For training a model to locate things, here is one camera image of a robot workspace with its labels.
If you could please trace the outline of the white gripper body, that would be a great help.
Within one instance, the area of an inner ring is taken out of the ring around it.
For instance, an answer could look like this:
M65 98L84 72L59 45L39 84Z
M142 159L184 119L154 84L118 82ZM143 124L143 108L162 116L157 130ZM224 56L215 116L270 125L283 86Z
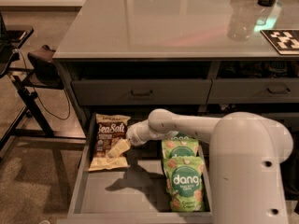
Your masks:
M144 145L151 140L152 134L149 122L144 120L131 125L127 130L126 139L134 147Z

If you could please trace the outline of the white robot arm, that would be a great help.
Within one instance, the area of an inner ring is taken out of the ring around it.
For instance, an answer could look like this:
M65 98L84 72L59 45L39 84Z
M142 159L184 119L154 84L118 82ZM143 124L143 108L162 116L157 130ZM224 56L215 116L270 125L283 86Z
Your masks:
M213 224L289 224L280 164L293 140L284 125L248 112L212 118L155 109L126 139L137 147L177 133L209 144Z

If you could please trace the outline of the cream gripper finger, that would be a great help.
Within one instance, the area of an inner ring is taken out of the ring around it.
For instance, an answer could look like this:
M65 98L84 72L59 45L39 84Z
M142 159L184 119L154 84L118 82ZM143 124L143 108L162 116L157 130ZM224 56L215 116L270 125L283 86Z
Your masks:
M110 159L115 159L119 157L122 153L129 150L131 147L130 143L127 139L121 139L119 140L115 146L107 153L107 156Z

